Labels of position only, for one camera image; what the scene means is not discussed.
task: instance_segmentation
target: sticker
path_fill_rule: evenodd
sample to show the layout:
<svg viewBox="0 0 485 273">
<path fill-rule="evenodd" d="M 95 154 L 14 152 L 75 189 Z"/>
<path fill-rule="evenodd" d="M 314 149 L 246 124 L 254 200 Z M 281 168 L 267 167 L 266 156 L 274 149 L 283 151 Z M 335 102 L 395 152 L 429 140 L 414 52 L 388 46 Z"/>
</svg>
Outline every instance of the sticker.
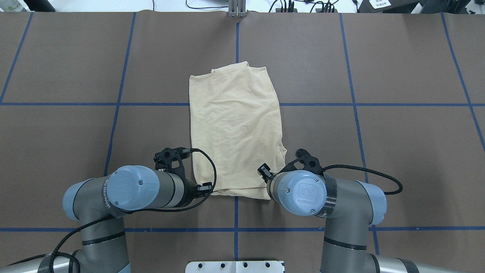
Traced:
<svg viewBox="0 0 485 273">
<path fill-rule="evenodd" d="M 391 3 L 389 0 L 369 0 L 374 9 L 380 9 L 383 7 L 389 7 Z"/>
</svg>

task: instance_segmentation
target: white floor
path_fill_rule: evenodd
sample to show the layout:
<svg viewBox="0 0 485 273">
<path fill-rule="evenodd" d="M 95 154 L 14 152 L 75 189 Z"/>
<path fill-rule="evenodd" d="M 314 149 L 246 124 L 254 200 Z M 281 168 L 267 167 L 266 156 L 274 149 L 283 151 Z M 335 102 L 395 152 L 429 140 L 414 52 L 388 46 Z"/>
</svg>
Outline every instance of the white floor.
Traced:
<svg viewBox="0 0 485 273">
<path fill-rule="evenodd" d="M 58 12 L 132 12 L 140 10 L 153 9 L 152 0 L 49 0 L 52 6 Z M 203 12 L 213 10 L 227 10 L 227 8 L 219 9 L 190 9 L 185 6 L 185 0 L 154 0 L 156 11 L 176 12 L 176 11 L 192 11 Z M 273 0 L 246 0 L 247 10 L 257 12 L 268 12 Z M 188 0 L 188 4 L 191 7 L 212 7 L 212 6 L 226 6 L 227 0 Z M 276 2 L 272 12 L 275 8 L 279 8 L 281 5 L 279 1 Z M 295 2 L 295 8 L 298 12 L 309 12 L 313 4 L 305 4 L 303 2 Z M 340 13 L 355 13 L 356 7 L 352 0 L 339 0 L 335 3 L 335 8 Z M 485 7 L 475 4 L 474 0 L 471 0 L 467 5 L 468 10 L 472 10 L 477 14 L 484 14 Z M 419 13 L 421 10 L 420 5 L 414 9 L 412 13 Z"/>
</svg>

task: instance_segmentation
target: beige cloth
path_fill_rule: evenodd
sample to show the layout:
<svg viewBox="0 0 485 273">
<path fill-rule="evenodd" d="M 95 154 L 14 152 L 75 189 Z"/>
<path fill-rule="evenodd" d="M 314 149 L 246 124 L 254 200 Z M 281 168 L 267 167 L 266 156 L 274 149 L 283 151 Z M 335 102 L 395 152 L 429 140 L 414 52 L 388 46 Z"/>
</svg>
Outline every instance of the beige cloth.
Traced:
<svg viewBox="0 0 485 273">
<path fill-rule="evenodd" d="M 285 166 L 281 114 L 266 68 L 247 62 L 191 76 L 189 81 L 192 147 L 205 151 L 217 168 L 214 195 L 270 199 L 257 168 Z M 197 183 L 213 180 L 207 159 L 193 154 Z"/>
</svg>

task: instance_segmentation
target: robotic arm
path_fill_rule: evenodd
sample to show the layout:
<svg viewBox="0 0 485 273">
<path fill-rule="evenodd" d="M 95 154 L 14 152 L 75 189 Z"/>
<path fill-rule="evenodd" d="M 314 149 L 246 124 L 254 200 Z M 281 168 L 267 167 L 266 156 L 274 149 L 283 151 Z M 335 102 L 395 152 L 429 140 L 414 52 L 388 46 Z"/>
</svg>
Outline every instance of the robotic arm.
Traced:
<svg viewBox="0 0 485 273">
<path fill-rule="evenodd" d="M 297 150 L 296 157 L 278 173 L 266 164 L 258 172 L 270 197 L 289 212 L 327 218 L 320 273 L 463 273 L 367 253 L 369 225 L 382 222 L 387 210 L 385 193 L 375 185 L 332 177 L 306 150 Z M 301 170 L 296 162 L 304 165 Z"/>
<path fill-rule="evenodd" d="M 82 249 L 71 254 L 79 261 L 83 272 L 130 273 L 123 216 L 142 210 L 187 210 L 210 195 L 214 186 L 211 182 L 198 185 L 185 177 L 182 160 L 192 152 L 202 151 L 165 148 L 155 154 L 156 170 L 123 166 L 108 176 L 88 179 L 67 190 L 63 208 L 69 218 L 80 221 L 81 227 L 99 221 L 81 230 Z M 179 166 L 173 168 L 175 161 Z M 184 207 L 199 197 L 205 198 L 188 208 L 160 209 Z M 0 273 L 49 273 L 50 262 L 51 254 L 47 254 L 7 266 L 0 269 Z M 65 257 L 56 257 L 53 268 L 56 273 L 79 272 L 73 259 Z"/>
</svg>

